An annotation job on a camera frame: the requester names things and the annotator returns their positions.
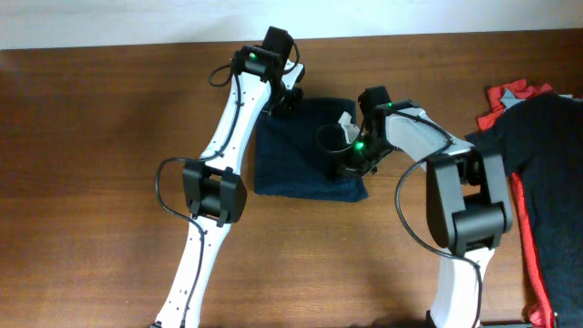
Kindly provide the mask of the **navy blue shorts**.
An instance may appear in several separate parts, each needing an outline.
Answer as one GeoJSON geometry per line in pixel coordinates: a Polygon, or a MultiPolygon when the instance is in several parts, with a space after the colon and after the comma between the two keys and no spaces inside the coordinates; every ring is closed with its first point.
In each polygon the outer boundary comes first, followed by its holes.
{"type": "Polygon", "coordinates": [[[319,127],[337,123],[343,113],[355,117],[355,102],[319,97],[304,99],[292,118],[261,114],[255,125],[254,192],[308,200],[366,199],[368,192],[361,178],[330,176],[331,159],[314,141],[319,127]]]}

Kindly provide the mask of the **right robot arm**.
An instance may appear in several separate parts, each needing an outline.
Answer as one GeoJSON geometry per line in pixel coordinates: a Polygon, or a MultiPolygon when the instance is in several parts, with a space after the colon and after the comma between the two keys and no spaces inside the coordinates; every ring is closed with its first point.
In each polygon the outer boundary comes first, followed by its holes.
{"type": "Polygon", "coordinates": [[[337,125],[344,146],[332,151],[339,177],[374,173],[380,162],[399,150],[413,160],[394,193],[397,216],[405,222],[401,192],[417,169],[425,173],[426,222],[434,244],[407,233],[440,258],[438,286],[426,313],[430,327],[481,326],[482,293],[488,263],[513,214],[502,158],[457,138],[428,117],[412,100],[393,102],[385,87],[369,87],[358,97],[360,125],[346,115],[337,125]]]}

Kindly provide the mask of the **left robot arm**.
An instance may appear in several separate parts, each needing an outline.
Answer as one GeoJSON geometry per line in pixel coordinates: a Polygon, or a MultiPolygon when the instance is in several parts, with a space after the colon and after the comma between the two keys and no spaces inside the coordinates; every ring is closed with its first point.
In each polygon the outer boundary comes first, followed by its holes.
{"type": "Polygon", "coordinates": [[[245,149],[260,115],[291,116],[302,99],[305,73],[285,30],[270,27],[257,46],[243,46],[225,66],[230,92],[219,124],[197,159],[180,159],[188,235],[168,297],[154,328],[197,327],[214,262],[231,226],[244,211],[240,176],[245,149]]]}

